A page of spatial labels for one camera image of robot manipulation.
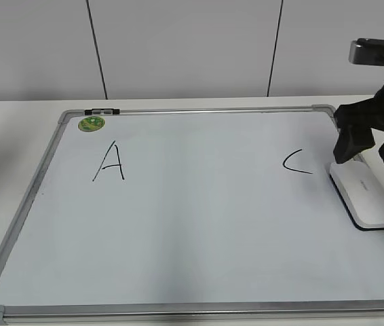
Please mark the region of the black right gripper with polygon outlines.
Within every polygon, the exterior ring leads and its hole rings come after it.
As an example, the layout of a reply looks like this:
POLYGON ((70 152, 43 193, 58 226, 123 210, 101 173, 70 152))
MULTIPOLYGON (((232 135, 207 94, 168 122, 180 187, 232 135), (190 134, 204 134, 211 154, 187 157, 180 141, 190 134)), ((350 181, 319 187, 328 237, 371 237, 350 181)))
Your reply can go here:
MULTIPOLYGON (((340 129, 333 154, 337 164, 344 164, 354 156, 375 146, 370 128, 384 131, 384 85, 372 98, 340 105, 334 113, 340 129)), ((384 143, 379 148, 384 163, 384 143)))

